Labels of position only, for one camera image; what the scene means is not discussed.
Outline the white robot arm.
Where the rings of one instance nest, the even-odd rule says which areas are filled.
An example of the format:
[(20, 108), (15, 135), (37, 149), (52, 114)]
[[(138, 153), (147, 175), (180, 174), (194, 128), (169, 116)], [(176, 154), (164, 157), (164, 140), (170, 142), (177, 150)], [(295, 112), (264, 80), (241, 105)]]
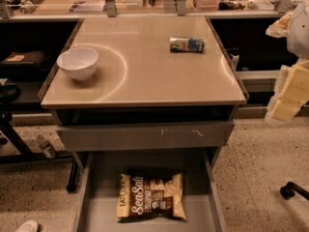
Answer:
[(287, 49), (298, 60), (291, 67), (282, 65), (267, 105), (265, 120), (279, 125), (294, 118), (309, 102), (309, 0), (302, 0), (292, 13), (271, 24), (266, 34), (287, 39)]

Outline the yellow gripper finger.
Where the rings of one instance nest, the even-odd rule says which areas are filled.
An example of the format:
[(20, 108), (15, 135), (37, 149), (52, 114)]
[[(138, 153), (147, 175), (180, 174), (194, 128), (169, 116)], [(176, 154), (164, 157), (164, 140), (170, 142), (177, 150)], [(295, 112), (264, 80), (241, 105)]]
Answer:
[(309, 102), (309, 61), (282, 65), (274, 85), (274, 95), (267, 105), (267, 123), (292, 120), (301, 107)]
[(288, 27), (291, 21), (293, 12), (288, 12), (277, 19), (274, 23), (268, 26), (266, 34), (273, 38), (287, 38)]

